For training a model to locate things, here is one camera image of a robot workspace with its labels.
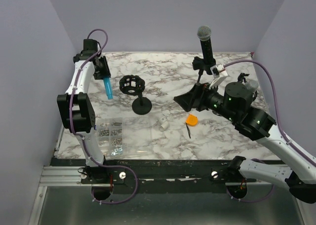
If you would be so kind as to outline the blue microphone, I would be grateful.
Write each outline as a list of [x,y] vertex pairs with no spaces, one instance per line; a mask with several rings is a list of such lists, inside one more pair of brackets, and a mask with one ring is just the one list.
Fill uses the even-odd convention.
[[112,91],[112,85],[111,85],[111,78],[110,77],[105,77],[103,79],[104,87],[106,90],[106,95],[108,100],[113,99],[113,91]]

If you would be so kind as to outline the black shock mount stand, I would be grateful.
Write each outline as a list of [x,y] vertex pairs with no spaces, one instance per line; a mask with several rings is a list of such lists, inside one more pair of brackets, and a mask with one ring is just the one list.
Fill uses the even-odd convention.
[[152,109],[152,102],[143,97],[145,81],[138,75],[125,75],[119,81],[119,89],[123,94],[137,96],[132,103],[132,110],[138,115],[146,115]]

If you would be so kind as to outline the black clip mic stand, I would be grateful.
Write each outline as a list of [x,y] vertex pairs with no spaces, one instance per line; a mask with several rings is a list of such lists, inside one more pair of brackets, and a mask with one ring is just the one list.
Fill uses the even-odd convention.
[[211,58],[211,60],[208,61],[196,56],[194,57],[192,66],[193,70],[198,70],[197,83],[199,83],[204,72],[206,72],[208,75],[213,75],[211,68],[216,66],[216,60],[214,58]]

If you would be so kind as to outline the black tripod shock mount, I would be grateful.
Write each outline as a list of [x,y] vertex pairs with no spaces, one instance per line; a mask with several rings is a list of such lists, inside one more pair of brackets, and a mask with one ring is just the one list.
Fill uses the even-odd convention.
[[240,83],[243,83],[246,87],[246,89],[248,89],[249,91],[252,92],[252,101],[254,102],[258,96],[258,87],[259,87],[259,83],[255,80],[252,79],[247,79],[247,77],[249,76],[249,74],[246,73],[240,73],[237,81]]

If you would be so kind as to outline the silver microphone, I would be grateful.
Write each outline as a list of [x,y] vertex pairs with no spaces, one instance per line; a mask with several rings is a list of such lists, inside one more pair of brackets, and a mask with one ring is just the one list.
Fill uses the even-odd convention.
[[246,82],[245,84],[246,89],[248,89],[251,92],[256,92],[258,87],[259,87],[259,83],[255,80],[249,80],[248,82]]

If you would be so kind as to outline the black handheld microphone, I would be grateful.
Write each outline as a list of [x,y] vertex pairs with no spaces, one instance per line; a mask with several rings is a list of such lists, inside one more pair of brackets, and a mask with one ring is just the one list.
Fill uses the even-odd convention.
[[201,43],[203,54],[203,69],[208,75],[212,75],[211,68],[216,65],[216,60],[213,57],[213,50],[211,44],[211,29],[208,26],[200,26],[197,30],[197,37]]

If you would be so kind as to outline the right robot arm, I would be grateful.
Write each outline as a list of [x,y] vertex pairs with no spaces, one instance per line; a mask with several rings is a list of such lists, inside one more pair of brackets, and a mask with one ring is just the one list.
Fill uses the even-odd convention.
[[240,82],[227,84],[223,95],[216,87],[195,83],[189,92],[174,97],[174,101],[186,112],[192,108],[199,112],[212,110],[229,120],[240,134],[268,148],[286,164],[281,168],[236,156],[227,169],[230,180],[262,180],[288,189],[303,202],[315,203],[316,158],[280,130],[268,113],[253,107],[252,96]]

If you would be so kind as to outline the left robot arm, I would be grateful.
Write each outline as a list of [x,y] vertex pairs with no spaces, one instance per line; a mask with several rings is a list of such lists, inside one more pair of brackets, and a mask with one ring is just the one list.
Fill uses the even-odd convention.
[[90,82],[94,78],[103,81],[108,99],[113,98],[111,72],[101,52],[98,41],[83,40],[83,50],[73,57],[75,69],[71,83],[64,94],[57,96],[57,105],[64,128],[69,129],[79,141],[86,166],[95,167],[93,178],[104,183],[110,174],[107,168],[101,166],[105,157],[96,140],[96,115],[88,96]]

